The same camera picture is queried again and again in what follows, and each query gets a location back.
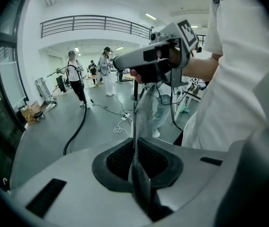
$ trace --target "hand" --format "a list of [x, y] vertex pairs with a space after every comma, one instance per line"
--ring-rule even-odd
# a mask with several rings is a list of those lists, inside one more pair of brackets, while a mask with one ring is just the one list
[[[156, 52], [156, 55], [158, 58], [162, 57], [162, 52], [160, 50], [158, 50]], [[175, 48], [169, 48], [169, 62], [171, 64], [174, 65], [179, 65], [181, 63], [181, 57], [180, 57], [180, 52], [179, 50], [175, 49]], [[130, 75], [132, 75], [133, 77], [135, 77], [135, 80], [139, 83], [139, 84], [143, 84], [144, 82], [142, 81], [142, 76], [139, 75], [134, 69], [130, 70]]]

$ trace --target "person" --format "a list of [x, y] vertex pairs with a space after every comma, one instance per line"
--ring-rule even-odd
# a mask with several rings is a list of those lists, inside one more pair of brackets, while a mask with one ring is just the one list
[[117, 76], [118, 76], [118, 81], [122, 82], [123, 81], [123, 71], [124, 70], [117, 70]]
[[110, 69], [112, 67], [112, 64], [109, 60], [110, 52], [111, 52], [111, 49], [109, 47], [105, 47], [104, 52], [102, 53], [98, 61], [99, 71], [101, 73], [101, 76], [105, 84], [105, 91], [106, 91], [107, 96], [114, 95], [111, 77], [110, 77]]
[[155, 92], [155, 97], [157, 98], [158, 104], [152, 120], [152, 136], [158, 138], [160, 136], [158, 128], [162, 126], [170, 112], [171, 87], [158, 82], [156, 83], [156, 88], [157, 91]]
[[[188, 82], [186, 86], [180, 86], [175, 88], [176, 91], [180, 92], [187, 92], [189, 87], [191, 86], [191, 83], [189, 83], [190, 78], [184, 77], [185, 81]], [[153, 85], [153, 83], [147, 83], [145, 88], [148, 88], [149, 86]], [[158, 128], [163, 125], [165, 120], [167, 119], [170, 109], [171, 109], [171, 87], [162, 83], [158, 82], [155, 84], [156, 85], [156, 92], [155, 92], [155, 97], [157, 98], [158, 104], [156, 108], [156, 113], [153, 116], [152, 120], [152, 136], [155, 138], [160, 137], [160, 133], [158, 132]], [[177, 104], [180, 102], [182, 99], [182, 94], [180, 95], [179, 98], [172, 99], [173, 104]]]
[[[69, 57], [68, 65], [74, 65], [75, 67], [77, 67], [78, 70], [83, 71], [83, 67], [79, 64], [78, 60], [76, 60], [76, 54], [74, 53], [74, 51], [69, 51], [68, 57]], [[78, 78], [78, 73], [76, 69], [72, 66], [69, 66], [63, 69], [61, 71], [61, 74], [65, 74], [67, 69], [69, 71], [69, 82], [72, 86], [72, 89], [80, 100], [79, 105], [83, 106], [86, 103], [86, 98], [85, 98], [85, 93], [82, 90], [82, 85], [81, 85], [82, 82]]]
[[96, 68], [97, 66], [95, 65], [94, 61], [91, 60], [90, 65], [88, 66], [88, 69], [90, 70], [91, 75], [96, 75]]
[[[269, 17], [257, 0], [211, 0], [203, 50], [209, 59], [190, 58], [182, 74], [210, 81], [197, 112], [183, 131], [182, 146], [228, 151], [269, 125], [253, 93], [269, 71]], [[171, 64], [180, 52], [169, 49]], [[157, 51], [161, 58], [162, 51]], [[131, 70], [138, 83], [144, 76]]]

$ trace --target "railing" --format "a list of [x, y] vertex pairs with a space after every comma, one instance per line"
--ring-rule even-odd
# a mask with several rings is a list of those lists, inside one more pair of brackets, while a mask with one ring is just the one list
[[112, 30], [150, 39], [151, 29], [116, 17], [100, 15], [76, 15], [47, 20], [41, 24], [41, 38], [80, 29]]
[[204, 45], [206, 36], [205, 35], [197, 35], [199, 38], [199, 44]]
[[6, 57], [8, 57], [8, 48], [0, 47], [0, 62], [2, 62]]

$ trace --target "cardboard box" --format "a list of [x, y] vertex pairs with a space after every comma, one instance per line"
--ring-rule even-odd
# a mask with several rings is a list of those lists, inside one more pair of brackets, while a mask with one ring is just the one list
[[34, 118], [34, 114], [41, 111], [41, 108], [37, 102], [33, 103], [31, 106], [26, 108], [26, 110], [21, 111], [23, 117], [27, 121], [28, 125], [34, 124], [37, 120]]

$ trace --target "white cable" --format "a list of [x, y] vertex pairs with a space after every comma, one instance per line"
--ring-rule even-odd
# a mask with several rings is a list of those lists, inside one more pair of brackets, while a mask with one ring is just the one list
[[164, 141], [164, 140], [161, 140], [161, 141], [163, 141], [163, 142], [165, 142], [165, 143], [168, 143], [168, 144], [170, 144], [170, 145], [173, 145], [173, 144], [171, 144], [171, 143], [169, 143], [169, 142], [167, 142], [167, 141]]
[[122, 129], [120, 127], [120, 123], [123, 122], [124, 120], [120, 121], [119, 124], [117, 126], [115, 126], [115, 128], [113, 129], [114, 133], [121, 133], [122, 131], [125, 131], [127, 134], [128, 132], [125, 129]]

